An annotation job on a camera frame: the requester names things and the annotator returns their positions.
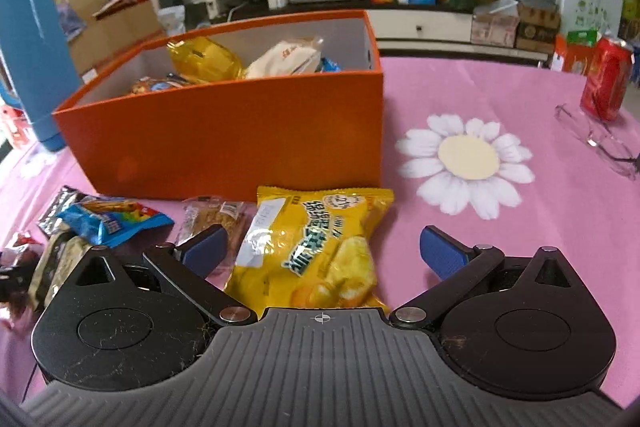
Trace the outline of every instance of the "tv stand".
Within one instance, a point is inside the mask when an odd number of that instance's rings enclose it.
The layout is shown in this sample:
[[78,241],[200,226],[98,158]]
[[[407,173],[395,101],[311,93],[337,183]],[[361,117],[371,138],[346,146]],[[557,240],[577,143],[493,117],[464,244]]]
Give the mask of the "tv stand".
[[377,4],[370,0],[317,2],[289,4],[284,8],[277,8],[274,0],[261,0],[258,4],[233,10],[228,20],[337,9],[366,10],[383,55],[463,57],[538,67],[548,60],[548,55],[543,53],[472,44],[473,15],[470,12],[441,5],[407,4],[406,0],[389,4]]

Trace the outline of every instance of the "blue snack wrapper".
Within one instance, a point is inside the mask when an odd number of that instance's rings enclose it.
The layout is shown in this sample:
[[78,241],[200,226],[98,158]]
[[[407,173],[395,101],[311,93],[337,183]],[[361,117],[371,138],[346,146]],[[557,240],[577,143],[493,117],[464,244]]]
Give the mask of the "blue snack wrapper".
[[321,58],[320,65],[318,66],[317,73],[337,73],[342,71],[342,68],[338,66],[334,61],[330,58]]
[[109,248],[121,245],[141,230],[174,223],[162,212],[122,198],[85,198],[57,217],[92,245]]

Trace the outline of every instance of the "floor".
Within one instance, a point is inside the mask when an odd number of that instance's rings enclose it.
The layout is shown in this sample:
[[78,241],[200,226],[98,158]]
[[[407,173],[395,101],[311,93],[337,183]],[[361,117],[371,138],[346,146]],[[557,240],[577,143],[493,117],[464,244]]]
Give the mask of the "floor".
[[628,87],[623,106],[626,107],[626,110],[628,110],[636,120],[640,121],[640,89],[638,87]]

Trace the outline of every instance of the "screw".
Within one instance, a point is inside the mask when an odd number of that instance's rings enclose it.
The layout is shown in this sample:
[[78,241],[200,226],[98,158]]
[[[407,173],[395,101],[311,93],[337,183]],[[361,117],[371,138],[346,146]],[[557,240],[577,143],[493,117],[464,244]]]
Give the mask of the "screw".
[[406,323],[416,323],[427,318],[427,312],[415,306],[405,306],[396,312],[396,318]]
[[242,322],[251,317],[251,311],[242,306],[229,306],[220,312],[220,318],[225,322]]

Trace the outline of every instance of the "eyeglasses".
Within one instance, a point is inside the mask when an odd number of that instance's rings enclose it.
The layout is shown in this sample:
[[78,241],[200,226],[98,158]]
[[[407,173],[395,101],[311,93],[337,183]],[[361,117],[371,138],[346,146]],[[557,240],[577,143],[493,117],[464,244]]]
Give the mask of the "eyeglasses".
[[613,136],[607,124],[595,121],[581,110],[570,111],[566,104],[556,105],[556,119],[578,140],[593,147],[615,172],[635,180],[640,172],[640,155]]

